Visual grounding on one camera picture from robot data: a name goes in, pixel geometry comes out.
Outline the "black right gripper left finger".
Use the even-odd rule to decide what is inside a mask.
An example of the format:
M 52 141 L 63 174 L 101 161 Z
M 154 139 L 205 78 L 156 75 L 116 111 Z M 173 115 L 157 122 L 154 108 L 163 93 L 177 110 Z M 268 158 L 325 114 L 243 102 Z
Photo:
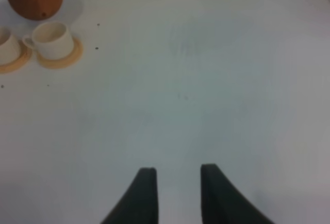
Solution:
M 157 222 L 157 171 L 141 168 L 117 205 L 102 223 Z

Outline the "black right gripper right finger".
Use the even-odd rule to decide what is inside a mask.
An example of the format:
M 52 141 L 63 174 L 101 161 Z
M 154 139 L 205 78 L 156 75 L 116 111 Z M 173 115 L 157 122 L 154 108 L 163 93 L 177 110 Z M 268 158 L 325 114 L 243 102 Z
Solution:
M 201 212 L 202 223 L 272 223 L 235 188 L 216 164 L 201 166 Z

